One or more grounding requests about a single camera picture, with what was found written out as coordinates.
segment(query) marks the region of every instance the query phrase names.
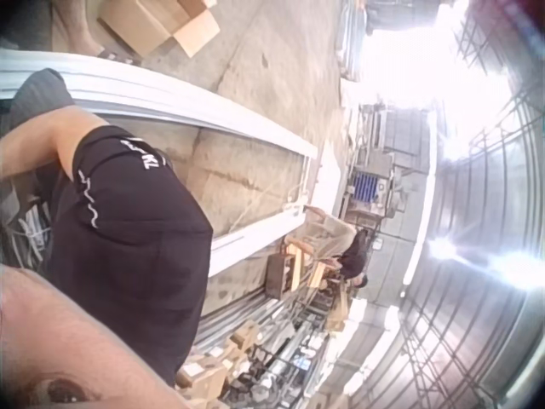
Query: skin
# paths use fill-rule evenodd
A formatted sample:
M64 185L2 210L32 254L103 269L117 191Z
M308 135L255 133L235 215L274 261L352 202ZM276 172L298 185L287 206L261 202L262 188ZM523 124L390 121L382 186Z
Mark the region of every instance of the skin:
M79 107L26 121L0 141L2 178L55 159L72 178L77 145L106 124ZM190 407L111 331L37 274L0 265L0 308L2 386L17 407ZM52 382L68 382L83 399L52 404Z
M111 331L47 281L1 266L2 383L19 407L189 408ZM86 400L50 405L49 381L78 385Z

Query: metal pipe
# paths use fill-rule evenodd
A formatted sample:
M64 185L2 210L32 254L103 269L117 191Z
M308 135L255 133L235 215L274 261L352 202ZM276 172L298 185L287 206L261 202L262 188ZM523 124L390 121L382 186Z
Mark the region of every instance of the metal pipe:
M282 353L280 353L279 360L275 360L272 365L269 367L267 372L261 377L259 385L270 389L273 385L275 379L282 374L286 369L286 361L290 361L293 354L301 346L305 336L308 335L312 324L308 321L305 321L297 330L295 335L291 338L290 342L284 347Z

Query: black shirt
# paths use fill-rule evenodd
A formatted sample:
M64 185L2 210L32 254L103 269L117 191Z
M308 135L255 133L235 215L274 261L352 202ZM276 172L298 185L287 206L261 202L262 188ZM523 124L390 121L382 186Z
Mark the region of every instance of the black shirt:
M51 201L49 278L169 385L197 333L212 227L153 148L105 126L77 147Z

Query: cardboard box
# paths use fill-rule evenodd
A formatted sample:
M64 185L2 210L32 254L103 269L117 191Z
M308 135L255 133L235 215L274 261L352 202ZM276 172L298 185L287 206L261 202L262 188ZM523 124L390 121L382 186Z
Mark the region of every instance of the cardboard box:
M255 344L259 331L259 326L254 321L249 320L232 334L231 340L237 344L238 349L246 352Z
M218 23L205 7L202 13L192 17L187 24L173 34L173 37L191 58L219 32Z
M182 398L187 400L193 409L208 409L209 402L206 399L197 398L190 389L181 389L178 391Z
M177 32L191 19L178 0L140 0L140 2L170 34Z
M213 347L208 353L208 356L213 356L222 362L232 351L238 348L237 344L227 339L222 346Z
M206 7L214 7L218 2L217 0L203 0L203 3Z
M139 0L106 0L100 18L141 56L170 38L170 32Z
M202 0L106 0L100 18L141 56L174 37L193 57L220 32Z
M239 359L237 359L235 365L232 367L232 370L227 374L227 381L231 383L237 379L243 373L246 373L250 370L251 364L248 359L248 355L244 354Z
M240 365L244 358L247 358L247 356L243 351L240 349L234 349L221 361L221 363L229 372L233 372L237 369L238 365Z
M208 406L206 406L206 409L231 409L231 407L220 400L212 400L209 402Z
M176 374L176 383L195 398L213 400L221 395L226 376L223 364L206 356L184 363Z

